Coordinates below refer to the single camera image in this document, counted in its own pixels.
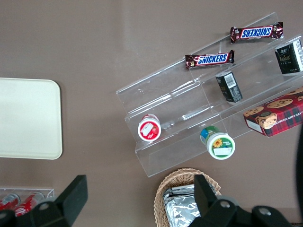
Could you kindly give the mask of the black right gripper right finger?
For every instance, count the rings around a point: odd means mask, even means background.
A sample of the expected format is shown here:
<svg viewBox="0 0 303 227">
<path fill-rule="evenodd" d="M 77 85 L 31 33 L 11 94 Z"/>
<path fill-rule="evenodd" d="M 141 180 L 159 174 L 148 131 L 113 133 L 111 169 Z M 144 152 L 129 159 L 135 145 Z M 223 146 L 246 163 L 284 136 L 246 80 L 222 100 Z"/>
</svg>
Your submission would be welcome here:
<svg viewBox="0 0 303 227">
<path fill-rule="evenodd" d="M 195 201 L 200 217 L 195 225 L 230 225 L 234 221 L 237 208 L 226 198 L 217 197 L 204 175 L 195 175 Z"/>
</svg>

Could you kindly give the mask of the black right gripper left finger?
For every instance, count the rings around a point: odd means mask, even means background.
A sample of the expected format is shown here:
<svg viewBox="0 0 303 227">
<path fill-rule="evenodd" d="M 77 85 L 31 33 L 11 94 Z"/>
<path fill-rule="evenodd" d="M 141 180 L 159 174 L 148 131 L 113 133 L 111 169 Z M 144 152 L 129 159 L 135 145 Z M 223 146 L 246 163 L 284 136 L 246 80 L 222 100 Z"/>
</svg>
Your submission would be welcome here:
<svg viewBox="0 0 303 227">
<path fill-rule="evenodd" d="M 32 210 L 35 227 L 71 227 L 88 200 L 87 176 L 78 175 L 54 200 Z"/>
</svg>

